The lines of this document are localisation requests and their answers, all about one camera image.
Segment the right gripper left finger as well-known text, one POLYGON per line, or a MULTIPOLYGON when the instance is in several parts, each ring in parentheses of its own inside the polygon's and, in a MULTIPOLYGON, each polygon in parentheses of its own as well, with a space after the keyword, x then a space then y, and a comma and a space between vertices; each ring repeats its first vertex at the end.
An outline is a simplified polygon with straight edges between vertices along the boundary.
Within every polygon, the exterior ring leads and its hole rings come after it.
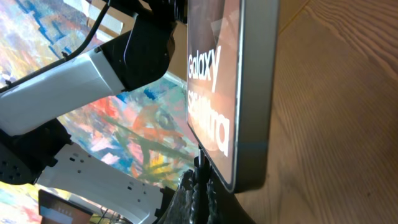
POLYGON ((192 170, 179 177, 177 190, 158 224, 194 224, 199 211, 199 185, 192 170))

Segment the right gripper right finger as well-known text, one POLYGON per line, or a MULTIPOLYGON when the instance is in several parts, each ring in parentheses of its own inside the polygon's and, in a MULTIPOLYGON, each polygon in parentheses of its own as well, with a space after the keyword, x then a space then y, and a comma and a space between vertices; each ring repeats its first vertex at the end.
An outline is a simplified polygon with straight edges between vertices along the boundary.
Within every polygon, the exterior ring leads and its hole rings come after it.
POLYGON ((234 194, 229 193, 219 177, 212 174, 207 183, 209 216, 207 223, 255 224, 234 194))

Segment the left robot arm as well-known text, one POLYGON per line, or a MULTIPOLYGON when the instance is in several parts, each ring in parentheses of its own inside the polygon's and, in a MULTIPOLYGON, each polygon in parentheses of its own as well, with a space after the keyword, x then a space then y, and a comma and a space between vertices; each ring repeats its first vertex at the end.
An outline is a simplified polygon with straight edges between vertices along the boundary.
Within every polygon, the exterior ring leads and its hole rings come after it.
POLYGON ((1 181, 66 190, 118 212, 133 223, 156 223, 173 197, 73 142, 58 117, 107 96, 133 91, 166 73, 177 22, 188 2, 106 1, 95 27, 113 7, 135 19, 132 30, 71 54, 1 89, 1 181))

